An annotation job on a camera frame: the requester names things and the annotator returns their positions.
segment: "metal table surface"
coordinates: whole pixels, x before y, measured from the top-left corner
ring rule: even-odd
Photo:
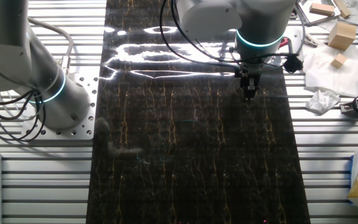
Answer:
[[[29,16],[59,26],[73,36],[71,73],[85,78],[99,73],[106,1],[38,1],[29,4]],[[289,26],[299,26],[291,21]],[[66,51],[64,37],[41,27],[35,33],[57,59]],[[307,32],[323,42],[328,31]],[[349,205],[349,156],[358,150],[358,119],[341,115],[339,107],[316,116],[305,110],[312,92],[303,89],[303,73],[285,74],[291,115],[312,223],[358,223],[358,208]],[[22,123],[5,122],[14,134]],[[0,140],[2,214],[5,224],[83,224],[86,217],[92,142],[47,141],[18,144]]]

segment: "white cable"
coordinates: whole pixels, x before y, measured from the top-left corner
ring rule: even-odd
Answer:
[[[65,56],[70,56],[71,51],[73,50],[73,47],[74,47],[74,41],[73,41],[73,38],[71,38],[71,36],[66,31],[62,30],[61,28],[59,28],[57,26],[53,26],[53,25],[47,24],[45,22],[35,20],[35,19],[31,18],[31,17],[28,17],[28,20],[32,24],[42,26],[42,27],[44,27],[46,29],[50,29],[50,30],[55,31],[55,32],[63,35],[64,37],[66,37],[66,39],[68,40],[68,49],[67,49],[67,52],[66,52]]]
[[[299,20],[301,21],[301,24],[302,24],[302,41],[301,41],[301,45],[299,46],[299,49],[298,51],[296,52],[296,54],[300,54],[302,48],[303,48],[303,45],[305,44],[305,40],[306,40],[306,24],[305,24],[305,20],[303,18],[303,15],[301,14],[301,12],[298,10],[298,8],[295,6],[295,11],[296,13],[298,14],[299,16]]]

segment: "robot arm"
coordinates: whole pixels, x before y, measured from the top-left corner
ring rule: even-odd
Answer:
[[[45,102],[46,112],[40,114],[46,117],[45,126],[70,128],[86,116],[90,98],[34,34],[27,8],[28,0],[0,0],[0,91],[24,95],[37,89]]]
[[[243,60],[275,53],[296,0],[179,0],[178,15],[188,37],[205,39],[237,29]]]
[[[266,55],[274,55],[283,36],[290,39],[292,51],[301,49],[300,31],[287,29],[296,0],[172,0],[177,4],[181,26],[193,39],[213,37],[236,29],[235,50],[241,56],[244,98],[252,99],[259,88]],[[295,72],[303,68],[303,56],[290,52],[284,67]]]

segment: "black cable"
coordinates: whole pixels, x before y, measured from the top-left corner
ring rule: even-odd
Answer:
[[[0,102],[0,105],[10,105],[12,103],[17,103],[18,101],[20,100],[23,100],[25,97],[27,97],[29,94],[34,94],[35,90],[32,90],[32,91],[28,91],[26,94],[22,95],[21,97],[15,99],[15,100],[12,100],[12,101],[4,101],[4,102]]]
[[[36,100],[36,101],[39,101],[39,100],[40,100],[40,104],[44,104],[44,100],[42,99],[42,96],[39,96],[39,98],[36,97],[35,100]],[[36,106],[36,108],[37,108],[37,112],[39,112],[39,109],[40,109],[40,108],[39,108],[39,103],[36,103],[35,106]],[[42,132],[42,130],[43,130],[43,128],[44,128],[45,120],[46,120],[45,105],[43,105],[42,110],[43,110],[43,112],[44,112],[44,118],[43,118],[43,120],[42,120],[42,124],[41,124],[41,127],[40,127],[38,133],[37,133],[33,138],[28,139],[28,140],[23,140],[23,139],[26,138],[28,135],[30,135],[30,134],[32,133],[32,131],[37,127],[37,121],[39,120],[39,114],[37,115],[37,118],[36,118],[36,120],[35,120],[35,122],[34,122],[33,127],[32,127],[24,136],[22,136],[22,137],[20,137],[20,138],[17,138],[17,137],[15,137],[15,136],[11,135],[11,134],[6,130],[6,128],[1,124],[1,122],[0,122],[0,127],[4,130],[4,132],[5,132],[6,134],[8,134],[8,135],[12,138],[12,139],[8,139],[8,138],[2,137],[2,136],[0,135],[0,139],[2,139],[2,140],[4,140],[4,141],[18,141],[18,142],[30,142],[30,141],[33,141],[34,139],[36,139],[36,138],[40,135],[40,133]]]
[[[13,136],[11,133],[9,133],[9,131],[1,124],[0,122],[0,127],[2,128],[2,130],[5,131],[5,133],[7,135],[9,135],[12,139],[11,141],[15,140],[15,141],[21,141],[22,139],[26,138],[28,135],[30,135],[32,133],[32,131],[37,127],[37,121],[38,119],[35,119],[34,125],[33,127],[26,133],[26,135],[20,137],[20,138],[16,138],[15,136]]]
[[[199,63],[199,64],[203,64],[203,65],[212,65],[212,66],[218,66],[218,67],[228,67],[228,68],[233,68],[235,71],[239,72],[240,71],[240,68],[235,66],[235,65],[228,65],[228,64],[225,64],[225,63],[213,63],[213,62],[199,62],[199,61],[196,61],[196,60],[192,60],[192,59],[189,59],[189,58],[186,58],[182,55],[180,55],[179,53],[177,53],[175,50],[173,50],[171,48],[171,46],[169,45],[167,39],[165,38],[165,35],[164,35],[164,32],[162,30],[162,17],[163,17],[163,10],[165,8],[165,5],[167,3],[167,0],[163,0],[163,3],[162,3],[162,7],[161,7],[161,10],[160,10],[160,32],[161,32],[161,36],[162,36],[162,39],[165,43],[165,45],[168,47],[168,49],[174,53],[176,56],[182,58],[182,59],[185,59],[189,62],[193,62],[193,63]]]
[[[32,97],[33,94],[29,95],[29,97],[26,99],[25,103],[23,104],[22,109],[19,111],[19,113],[18,113],[16,116],[13,116],[13,117],[5,117],[5,116],[0,115],[0,118],[1,118],[1,119],[4,119],[4,120],[7,120],[7,121],[12,121],[12,120],[15,120],[15,119],[20,118],[20,117],[22,116],[24,110],[25,110],[25,107],[27,106],[27,104],[29,104],[29,101],[30,101],[30,99],[31,99],[31,97]]]

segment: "crumpled paper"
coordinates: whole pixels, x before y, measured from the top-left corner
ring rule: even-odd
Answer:
[[[310,101],[306,103],[306,108],[314,113],[323,114],[339,102],[341,102],[341,98],[334,93],[318,90]]]
[[[339,20],[346,21],[347,23],[350,24],[358,25],[358,0],[342,0],[342,1],[352,14],[347,19],[343,18],[342,16],[339,16]],[[338,19],[333,19],[330,21],[322,22],[318,24],[318,26],[328,31],[331,31],[337,22]]]

